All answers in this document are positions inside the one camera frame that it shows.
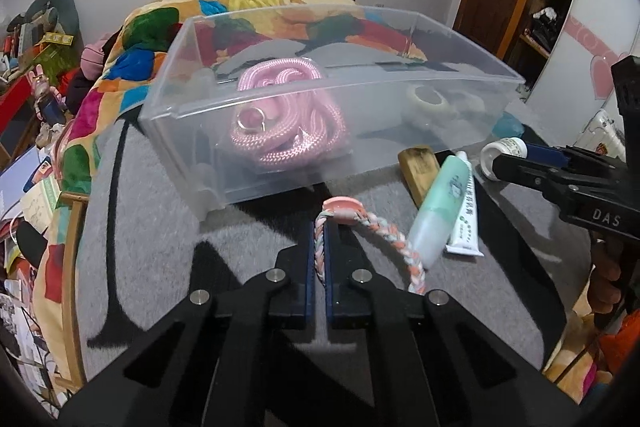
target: human hand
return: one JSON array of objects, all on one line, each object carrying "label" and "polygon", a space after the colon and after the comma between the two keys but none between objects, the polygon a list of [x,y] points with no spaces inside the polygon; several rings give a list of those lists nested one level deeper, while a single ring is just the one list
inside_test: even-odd
[{"label": "human hand", "polygon": [[616,259],[620,258],[623,243],[613,237],[603,239],[596,232],[592,235],[591,260],[595,268],[591,272],[587,300],[594,313],[607,314],[622,299],[622,293],[611,282],[620,278],[620,265]]}]

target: toothpaste tube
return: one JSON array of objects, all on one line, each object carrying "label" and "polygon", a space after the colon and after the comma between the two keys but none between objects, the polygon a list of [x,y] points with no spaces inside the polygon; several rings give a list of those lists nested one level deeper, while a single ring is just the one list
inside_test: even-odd
[{"label": "toothpaste tube", "polygon": [[468,165],[472,174],[466,185],[465,200],[460,207],[458,218],[453,225],[453,232],[445,248],[447,253],[484,257],[484,254],[478,250],[478,208],[473,170],[464,151],[456,153],[456,156]]}]

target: braided cord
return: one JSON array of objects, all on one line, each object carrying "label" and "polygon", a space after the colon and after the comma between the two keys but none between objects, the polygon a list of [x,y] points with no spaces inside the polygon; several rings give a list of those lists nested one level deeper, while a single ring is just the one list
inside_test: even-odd
[{"label": "braided cord", "polygon": [[417,293],[424,295],[427,291],[426,283],[424,281],[424,268],[420,261],[417,251],[415,251],[404,234],[398,230],[398,227],[393,223],[389,223],[383,217],[378,217],[372,212],[365,212],[361,214],[359,212],[333,212],[330,210],[323,210],[316,217],[316,223],[314,227],[314,257],[316,264],[316,273],[318,279],[324,285],[324,224],[326,220],[332,217],[338,219],[349,219],[350,221],[356,221],[367,227],[369,230],[379,235],[392,247],[394,247],[400,255],[405,264],[409,268],[409,274],[411,275],[411,284],[409,285],[409,291],[411,293]]}]

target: gray fabric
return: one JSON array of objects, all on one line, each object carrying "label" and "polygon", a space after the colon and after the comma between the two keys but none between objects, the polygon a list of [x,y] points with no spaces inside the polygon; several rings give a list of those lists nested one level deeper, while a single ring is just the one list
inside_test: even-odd
[{"label": "gray fabric", "polygon": [[[78,322],[82,357],[93,378],[125,346],[90,347],[107,318],[106,218],[115,152],[123,123],[110,130],[93,183],[78,255]],[[417,213],[401,181],[399,169],[388,168],[327,183],[332,194],[346,194],[407,232]],[[553,207],[540,195],[521,187],[488,186],[533,247],[556,284],[566,308],[573,306],[588,274],[588,244],[583,232],[559,222]],[[199,223],[180,199],[152,147],[129,127],[120,170],[115,222],[117,295],[134,325],[147,329],[188,291],[194,245],[209,241],[231,271],[244,282],[273,266],[276,254],[292,240],[252,216],[228,207],[210,213]],[[357,231],[358,240],[376,270],[398,287],[408,285],[406,269],[388,245]],[[518,298],[501,267],[484,245],[482,258],[441,258],[427,275],[430,288],[449,292],[524,359],[542,367],[540,330]],[[340,341],[327,339],[324,290],[317,286],[316,337],[299,348],[336,380],[370,401],[364,337],[345,333]]]}]

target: wooden block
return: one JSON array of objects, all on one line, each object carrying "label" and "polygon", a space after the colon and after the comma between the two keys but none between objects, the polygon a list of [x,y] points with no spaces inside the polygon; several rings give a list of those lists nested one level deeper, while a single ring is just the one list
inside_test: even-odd
[{"label": "wooden block", "polygon": [[418,145],[400,152],[398,162],[415,206],[420,208],[440,171],[438,160],[431,147]]}]

